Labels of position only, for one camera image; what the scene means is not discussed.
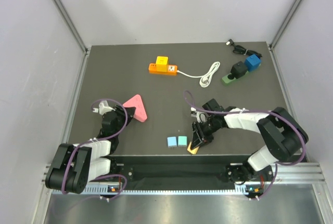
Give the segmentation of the light blue small plug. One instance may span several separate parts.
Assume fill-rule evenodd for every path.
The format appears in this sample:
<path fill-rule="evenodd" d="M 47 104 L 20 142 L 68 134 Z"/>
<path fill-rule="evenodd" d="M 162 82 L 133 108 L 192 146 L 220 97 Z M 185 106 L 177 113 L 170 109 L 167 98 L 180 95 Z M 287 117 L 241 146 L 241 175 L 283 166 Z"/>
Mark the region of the light blue small plug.
<path fill-rule="evenodd" d="M 167 137 L 168 148 L 177 147 L 177 138 L 176 137 Z"/>

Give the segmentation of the pink triangular socket board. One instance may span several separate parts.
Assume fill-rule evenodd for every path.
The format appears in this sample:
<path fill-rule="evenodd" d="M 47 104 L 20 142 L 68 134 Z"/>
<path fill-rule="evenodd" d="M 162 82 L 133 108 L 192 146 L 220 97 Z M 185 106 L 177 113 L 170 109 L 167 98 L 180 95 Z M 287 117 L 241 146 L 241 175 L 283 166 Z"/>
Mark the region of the pink triangular socket board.
<path fill-rule="evenodd" d="M 148 119 L 142 97 L 139 94 L 136 94 L 131 99 L 126 101 L 123 106 L 125 108 L 135 107 L 133 118 L 139 122 L 145 122 Z"/>

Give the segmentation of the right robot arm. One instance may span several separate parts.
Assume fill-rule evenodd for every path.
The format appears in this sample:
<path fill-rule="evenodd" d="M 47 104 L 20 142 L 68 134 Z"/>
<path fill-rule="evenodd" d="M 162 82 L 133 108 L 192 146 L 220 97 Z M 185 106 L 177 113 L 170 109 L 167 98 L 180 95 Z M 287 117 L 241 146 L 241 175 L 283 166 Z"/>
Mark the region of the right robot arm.
<path fill-rule="evenodd" d="M 234 169 L 227 166 L 230 180 L 246 182 L 257 179 L 262 170 L 271 164 L 296 165 L 305 155 L 294 161 L 299 150 L 304 150 L 309 138 L 304 129 L 285 108 L 276 107 L 272 111 L 255 112 L 236 107 L 223 108 L 215 99 L 205 103 L 202 108 L 191 107 L 191 115 L 197 120 L 192 123 L 193 139 L 188 146 L 195 151 L 214 139 L 220 129 L 242 129 L 259 133 L 265 145 L 251 154 Z"/>

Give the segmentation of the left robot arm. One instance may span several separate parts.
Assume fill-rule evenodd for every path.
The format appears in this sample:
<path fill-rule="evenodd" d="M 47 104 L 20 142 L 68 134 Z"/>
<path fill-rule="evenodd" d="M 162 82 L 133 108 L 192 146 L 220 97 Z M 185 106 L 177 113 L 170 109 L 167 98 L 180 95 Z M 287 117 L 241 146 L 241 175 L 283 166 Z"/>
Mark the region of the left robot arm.
<path fill-rule="evenodd" d="M 46 174 L 45 186 L 64 193 L 80 194 L 87 183 L 100 176 L 114 180 L 118 168 L 111 164 L 111 155 L 119 144 L 119 133 L 133 119 L 135 107 L 100 106 L 94 111 L 102 115 L 96 138 L 84 144 L 61 144 Z"/>

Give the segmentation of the teal small plug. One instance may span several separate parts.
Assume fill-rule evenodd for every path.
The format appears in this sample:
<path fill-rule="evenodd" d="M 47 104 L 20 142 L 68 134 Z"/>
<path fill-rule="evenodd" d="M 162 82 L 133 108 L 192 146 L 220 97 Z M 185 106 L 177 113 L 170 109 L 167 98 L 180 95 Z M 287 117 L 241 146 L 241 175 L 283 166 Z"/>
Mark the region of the teal small plug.
<path fill-rule="evenodd" d="M 187 146 L 187 136 L 178 136 L 177 145 L 179 147 L 186 147 Z"/>

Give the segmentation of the yellow small plug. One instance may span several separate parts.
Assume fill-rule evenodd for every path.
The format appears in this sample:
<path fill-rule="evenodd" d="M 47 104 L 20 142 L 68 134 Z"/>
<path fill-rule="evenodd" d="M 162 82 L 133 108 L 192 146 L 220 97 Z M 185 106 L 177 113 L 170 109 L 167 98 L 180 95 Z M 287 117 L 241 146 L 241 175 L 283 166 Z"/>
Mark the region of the yellow small plug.
<path fill-rule="evenodd" d="M 189 143 L 188 147 L 187 147 L 187 151 L 192 154 L 192 155 L 195 155 L 197 154 L 198 150 L 199 150 L 199 147 L 196 147 L 196 148 L 191 148 L 191 145 L 192 145 L 192 142 Z"/>

